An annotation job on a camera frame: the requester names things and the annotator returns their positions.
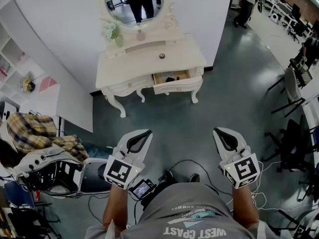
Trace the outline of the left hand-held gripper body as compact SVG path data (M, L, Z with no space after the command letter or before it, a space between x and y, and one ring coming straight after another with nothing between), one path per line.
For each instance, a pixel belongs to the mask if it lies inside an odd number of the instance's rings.
M108 158L103 176L108 183L126 190L144 168L143 161L135 161L115 147L112 156Z

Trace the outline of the table drawer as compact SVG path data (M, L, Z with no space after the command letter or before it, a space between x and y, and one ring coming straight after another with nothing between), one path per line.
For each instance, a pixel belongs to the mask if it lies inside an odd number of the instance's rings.
M173 82L166 82L168 77L175 79ZM195 90L202 82L202 76L193 77L189 70L163 72L153 74L154 92L158 94L167 94L171 92L190 92Z

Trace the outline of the person's left forearm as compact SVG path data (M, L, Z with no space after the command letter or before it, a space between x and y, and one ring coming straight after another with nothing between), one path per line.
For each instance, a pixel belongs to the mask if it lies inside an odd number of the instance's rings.
M103 214L103 227L108 228L111 222L118 231L125 230L128 222L128 191L114 185Z

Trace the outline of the person's right forearm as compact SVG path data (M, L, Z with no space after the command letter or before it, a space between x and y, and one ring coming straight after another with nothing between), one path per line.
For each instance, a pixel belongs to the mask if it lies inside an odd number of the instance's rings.
M259 214L255 207L249 186L232 189L233 219L246 229L259 223Z

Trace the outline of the white dressing table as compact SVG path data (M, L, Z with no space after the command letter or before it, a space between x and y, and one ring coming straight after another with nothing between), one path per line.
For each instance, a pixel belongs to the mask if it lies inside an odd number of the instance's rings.
M96 88L100 90L105 99L120 111L120 116L126 116L125 108L118 102L108 86L119 84L127 80L152 75L163 72L174 72L189 70L191 76L202 76L206 60L198 45L190 34L182 32L177 24L177 28L164 31L146 31L144 41L137 41L137 33L125 33L123 36L123 46L118 47L116 43L105 40L106 50L100 54L98 61ZM166 46L166 40L183 39L181 45ZM125 51L126 54L118 58L108 58L107 52ZM160 59L160 54L165 54L164 59ZM197 92L201 84L193 91L190 91L191 100L197 103ZM143 89L135 92L142 96Z

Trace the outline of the black device with screen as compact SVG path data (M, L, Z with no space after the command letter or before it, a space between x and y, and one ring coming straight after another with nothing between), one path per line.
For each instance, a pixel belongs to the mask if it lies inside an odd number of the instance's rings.
M154 184L150 179L144 180L142 179L137 185L130 188L129 191L138 199L142 200L145 196L152 192L153 189L156 188L156 184Z

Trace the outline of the person's black trousers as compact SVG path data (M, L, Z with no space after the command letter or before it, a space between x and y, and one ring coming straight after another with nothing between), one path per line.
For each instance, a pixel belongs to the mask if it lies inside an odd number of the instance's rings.
M141 205L143 206L143 211L147 208L147 206L154 199L154 197L156 197L161 191L176 183L177 181L174 179L170 181L161 181L153 192L151 192L149 195L142 199Z

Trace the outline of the black office chair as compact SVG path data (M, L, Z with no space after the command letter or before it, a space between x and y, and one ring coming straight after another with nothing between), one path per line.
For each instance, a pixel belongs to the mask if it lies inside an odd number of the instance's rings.
M310 146L310 129L305 115L302 115L300 122L297 123L290 119L287 128L280 129L281 139L276 138L271 132L266 132L264 136L269 136L276 145L275 153L268 158L262 158L262 162L268 162L280 157L280 164L277 172L281 173L284 169L291 172L306 172L311 169L311 164L305 161L306 155L312 153L316 146Z

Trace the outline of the white machine housing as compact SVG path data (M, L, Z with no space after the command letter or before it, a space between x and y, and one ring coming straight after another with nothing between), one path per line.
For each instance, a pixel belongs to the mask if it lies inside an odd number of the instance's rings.
M13 168L15 180L28 188L64 198L79 194L84 164L56 145L27 154Z

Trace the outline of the grey printed t-shirt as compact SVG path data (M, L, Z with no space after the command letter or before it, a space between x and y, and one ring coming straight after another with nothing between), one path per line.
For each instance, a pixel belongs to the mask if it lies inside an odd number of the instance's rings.
M139 222L118 231L113 222L87 229L85 239L278 239L259 219L249 228L233 219L221 198L200 183L176 183L150 202Z

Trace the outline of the grey chair with black legs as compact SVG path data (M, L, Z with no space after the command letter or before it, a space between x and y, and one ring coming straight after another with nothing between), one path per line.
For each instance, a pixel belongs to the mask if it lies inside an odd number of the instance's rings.
M288 104L274 111L271 111L271 114L275 114L279 111L284 110L285 108L294 106L287 114L284 115L284 117L286 118L290 114L292 114L295 110L297 110L306 100L301 95L300 88L298 87L298 84L297 84L295 70L292 66L289 66L287 70L285 71L284 75L275 84L269 87L267 91L274 88L280 82L284 82L284 88L281 91L281 93L286 92Z

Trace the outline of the pink boxes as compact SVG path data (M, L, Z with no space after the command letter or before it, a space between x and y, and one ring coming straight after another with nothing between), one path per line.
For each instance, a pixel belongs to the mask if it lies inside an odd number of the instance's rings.
M51 77L46 77L41 81L40 87L39 87L39 92L43 92L45 90L47 90L48 88L56 85L57 82L51 78Z

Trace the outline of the yellow flower pot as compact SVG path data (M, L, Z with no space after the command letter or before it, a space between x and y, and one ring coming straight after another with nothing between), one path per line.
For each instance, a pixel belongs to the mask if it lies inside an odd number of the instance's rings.
M22 90L23 92L33 92L35 89L35 84L31 80L30 74L27 73L23 82L22 82Z

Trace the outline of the glass vase with white flowers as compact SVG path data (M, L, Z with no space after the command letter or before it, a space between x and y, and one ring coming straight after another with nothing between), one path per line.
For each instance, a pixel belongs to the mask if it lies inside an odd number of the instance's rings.
M121 22L118 20L117 17L113 19L108 18L100 18L101 22L101 36L109 41L114 42L118 47L122 47L124 40L121 34L120 25Z

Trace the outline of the white shelf unit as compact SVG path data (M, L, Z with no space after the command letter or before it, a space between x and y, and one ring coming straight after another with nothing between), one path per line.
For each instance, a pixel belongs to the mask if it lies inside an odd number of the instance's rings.
M22 82L29 73L35 84L33 92L23 92ZM41 81L47 73L27 55L6 27L0 22L0 101L11 104L25 113L29 110L39 113L56 112L60 85L39 92Z

